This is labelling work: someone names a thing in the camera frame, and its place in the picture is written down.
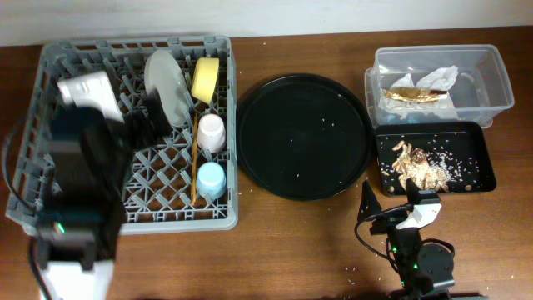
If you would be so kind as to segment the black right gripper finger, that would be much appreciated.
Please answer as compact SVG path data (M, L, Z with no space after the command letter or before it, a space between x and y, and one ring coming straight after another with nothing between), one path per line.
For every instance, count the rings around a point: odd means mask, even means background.
M407 195L407 202L409 203L418 203L421 201L421 194L420 189L417 187L415 182L408 178L406 180L406 195Z
M370 183L366 180L362 184L361 190L361 203L358 210L357 221L361 222L364 219L380 213L381 205L377 200L375 193L373 192Z

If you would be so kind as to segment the wooden chopstick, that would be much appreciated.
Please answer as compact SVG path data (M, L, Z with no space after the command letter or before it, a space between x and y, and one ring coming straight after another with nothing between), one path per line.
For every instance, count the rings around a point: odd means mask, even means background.
M192 144L192 186L191 186L191 206L194 208L197 195L197 131L198 131L198 115L194 115L193 126L193 144Z

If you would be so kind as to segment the white round plate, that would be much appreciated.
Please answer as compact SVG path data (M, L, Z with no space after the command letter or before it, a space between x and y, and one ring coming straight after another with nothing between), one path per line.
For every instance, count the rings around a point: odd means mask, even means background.
M187 83L177 61L167 51L157 50L144 67L144 84L147 93L156 90L163 111L172 126L185 124L189 110L186 93Z

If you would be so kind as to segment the pink cup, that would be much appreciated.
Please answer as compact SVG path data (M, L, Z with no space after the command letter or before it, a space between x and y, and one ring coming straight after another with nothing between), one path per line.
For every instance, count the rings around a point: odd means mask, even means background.
M216 114L204 115L198 123L198 146L210 153L220 152L226 141L226 130L223 120Z

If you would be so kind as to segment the yellow bowl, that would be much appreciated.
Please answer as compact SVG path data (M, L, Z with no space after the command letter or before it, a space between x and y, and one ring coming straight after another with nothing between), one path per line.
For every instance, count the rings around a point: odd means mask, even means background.
M212 102L212 97L217 85L219 59L217 57L201 57L197 60L191 94L205 104Z

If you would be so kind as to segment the blue cup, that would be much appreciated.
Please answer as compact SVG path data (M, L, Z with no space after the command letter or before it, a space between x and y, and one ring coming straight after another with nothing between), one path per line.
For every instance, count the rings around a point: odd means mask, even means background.
M202 197L218 199L227 190L224 169L216 162L205 162L197 171L197 191Z

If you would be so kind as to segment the white tissue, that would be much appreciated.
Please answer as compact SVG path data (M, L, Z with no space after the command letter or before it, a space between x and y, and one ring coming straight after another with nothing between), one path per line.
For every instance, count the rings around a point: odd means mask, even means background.
M458 67L440 67L434 72L422 77L416 83L413 82L410 73L407 73L400 79L396 80L391 88L422 88L436 91L446 92L446 95L440 95L439 100L436 102L403 102L395 100L386 96L378 103L378 107L388 112L394 112L396 114L401 113L401 119L407 117L407 111L413 110L426 110L430 113L434 113L439 118L443 119L457 119L456 108L451 100L449 90L456 83L456 79L459 75Z

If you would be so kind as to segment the gold coffee sachet wrapper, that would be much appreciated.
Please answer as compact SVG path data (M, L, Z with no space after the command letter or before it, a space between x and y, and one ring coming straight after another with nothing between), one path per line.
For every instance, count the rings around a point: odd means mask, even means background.
M404 103L434 103L446 98L448 92L418 87L394 87L383 89L382 94L386 98Z

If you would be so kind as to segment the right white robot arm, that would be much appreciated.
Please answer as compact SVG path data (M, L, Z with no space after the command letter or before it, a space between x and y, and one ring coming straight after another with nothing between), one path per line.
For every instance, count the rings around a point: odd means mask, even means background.
M382 209L368 181L362 184L361 204L354 233L367 250L389 262L399 276L402 289L391 293L394 299L483 299L480 294L452 294L455 248L436 238L423 239L422 228L436 220L442 205L433 190L421 190L412 181L406 182L407 202ZM371 235L385 235L381 252L367 243L359 233L370 223Z

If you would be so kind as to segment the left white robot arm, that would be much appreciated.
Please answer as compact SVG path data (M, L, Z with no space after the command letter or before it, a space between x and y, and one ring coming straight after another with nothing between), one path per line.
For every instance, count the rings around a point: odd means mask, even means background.
M159 92L116 120L99 101L63 106L50 123L49 153L60 190L47 190L27 257L46 299L104 299L121 226L122 191L136 152L172 132Z

